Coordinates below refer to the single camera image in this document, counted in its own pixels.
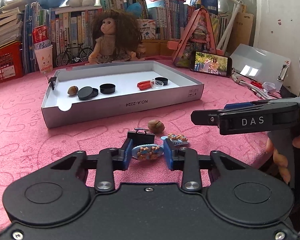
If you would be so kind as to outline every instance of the smartphone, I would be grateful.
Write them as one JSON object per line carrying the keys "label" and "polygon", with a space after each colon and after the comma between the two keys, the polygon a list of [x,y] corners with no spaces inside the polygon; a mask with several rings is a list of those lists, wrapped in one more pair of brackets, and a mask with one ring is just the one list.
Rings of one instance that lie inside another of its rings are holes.
{"label": "smartphone", "polygon": [[215,54],[192,51],[190,56],[190,70],[222,77],[230,77],[232,59]]}

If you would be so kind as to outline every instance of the doll's dress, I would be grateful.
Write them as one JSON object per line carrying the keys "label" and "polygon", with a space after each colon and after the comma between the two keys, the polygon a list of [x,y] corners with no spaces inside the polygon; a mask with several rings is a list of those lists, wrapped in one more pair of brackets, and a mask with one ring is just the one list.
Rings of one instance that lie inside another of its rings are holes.
{"label": "doll's dress", "polygon": [[101,42],[100,53],[97,56],[97,62],[99,64],[109,63],[113,61],[129,61],[131,56],[129,56],[123,49],[120,50],[119,54],[113,55],[115,49],[115,35],[104,34],[96,40]]}

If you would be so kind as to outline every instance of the miniature bicycle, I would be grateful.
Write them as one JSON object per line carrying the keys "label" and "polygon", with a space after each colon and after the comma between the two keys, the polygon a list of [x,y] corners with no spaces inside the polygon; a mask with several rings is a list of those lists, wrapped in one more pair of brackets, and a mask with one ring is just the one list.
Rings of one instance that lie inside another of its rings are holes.
{"label": "miniature bicycle", "polygon": [[[93,52],[91,47],[82,47],[83,43],[78,44],[77,47],[71,47],[71,45],[65,45],[65,51],[61,52],[56,59],[56,65],[58,67],[66,66],[70,63],[86,62],[90,54]],[[71,49],[79,49],[78,56],[75,57],[71,53]]]}

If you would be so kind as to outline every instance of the pink fabric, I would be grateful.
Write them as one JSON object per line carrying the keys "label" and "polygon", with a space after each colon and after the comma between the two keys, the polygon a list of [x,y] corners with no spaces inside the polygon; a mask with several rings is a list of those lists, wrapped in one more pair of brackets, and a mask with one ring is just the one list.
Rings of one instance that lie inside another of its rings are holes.
{"label": "pink fabric", "polygon": [[[171,65],[168,59],[159,61]],[[265,154],[265,133],[221,136],[217,127],[195,126],[190,120],[193,110],[223,108],[228,103],[258,98],[231,79],[178,70],[204,82],[201,100],[51,130],[46,128],[40,109],[48,85],[44,75],[31,73],[0,84],[0,230],[9,224],[2,194],[10,183],[79,149],[92,155],[103,148],[120,147],[127,131],[147,127],[152,119],[164,123],[163,135],[185,134],[199,154],[221,150],[245,163],[261,166],[269,158]],[[162,142],[160,137],[155,141]],[[91,172],[89,186],[93,185],[93,176]],[[202,180],[209,185],[206,171],[202,171]],[[115,181],[116,186],[120,182],[180,182],[181,172],[168,171],[163,158],[151,162],[132,160],[128,171],[115,172]]]}

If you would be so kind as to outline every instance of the paper cup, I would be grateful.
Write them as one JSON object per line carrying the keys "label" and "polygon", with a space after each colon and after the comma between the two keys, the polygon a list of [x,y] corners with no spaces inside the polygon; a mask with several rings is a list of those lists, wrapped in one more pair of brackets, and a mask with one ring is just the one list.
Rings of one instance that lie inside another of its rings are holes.
{"label": "paper cup", "polygon": [[52,45],[44,49],[35,49],[34,53],[38,61],[40,72],[42,74],[51,72],[53,70]]}

